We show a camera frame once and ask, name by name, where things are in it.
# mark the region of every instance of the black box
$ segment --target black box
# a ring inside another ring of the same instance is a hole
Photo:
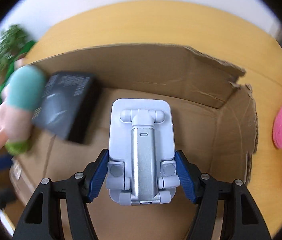
[[[101,86],[93,74],[56,72],[46,84],[32,122],[61,139],[83,143],[100,94]]]

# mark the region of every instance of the torn cardboard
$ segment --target torn cardboard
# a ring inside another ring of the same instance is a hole
[[[37,131],[31,153],[18,157],[32,187],[44,177],[52,181],[69,178],[108,148],[111,108],[118,98],[167,101],[176,150],[183,150],[191,163],[216,179],[249,181],[258,132],[252,90],[236,83],[245,74],[243,69],[190,47],[162,44],[93,47],[34,64],[48,75],[62,70],[93,73],[104,90],[84,145]],[[61,209],[66,209],[64,202]],[[103,185],[99,197],[89,204],[89,212],[100,240],[175,240],[185,237],[195,207],[181,187],[169,204],[124,207],[110,199]],[[65,212],[62,218],[65,237],[71,239]],[[156,230],[145,230],[143,223]]]

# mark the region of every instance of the blue gripper pad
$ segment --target blue gripper pad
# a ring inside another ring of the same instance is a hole
[[[105,176],[108,173],[108,161],[109,161],[109,151],[107,150],[107,153],[103,155],[90,181],[90,191],[88,194],[88,198],[90,199],[91,202],[99,195]]]
[[[179,176],[185,196],[191,200],[192,203],[194,203],[197,197],[194,192],[194,182],[188,173],[187,166],[185,163],[183,163],[178,152],[176,152],[174,160],[176,161],[177,174]]]

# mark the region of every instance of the green plant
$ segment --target green plant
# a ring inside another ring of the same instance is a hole
[[[11,25],[9,29],[1,31],[0,38],[0,73],[7,69],[11,61],[17,56],[27,43],[28,34],[19,26]]]

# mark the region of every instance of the wooden table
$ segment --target wooden table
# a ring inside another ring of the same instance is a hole
[[[272,235],[282,226],[282,150],[272,124],[282,105],[282,49],[274,38],[218,9],[176,1],[133,1],[97,8],[62,21],[28,53],[31,63],[56,54],[115,43],[172,43],[247,70],[259,118],[259,144],[248,186]]]

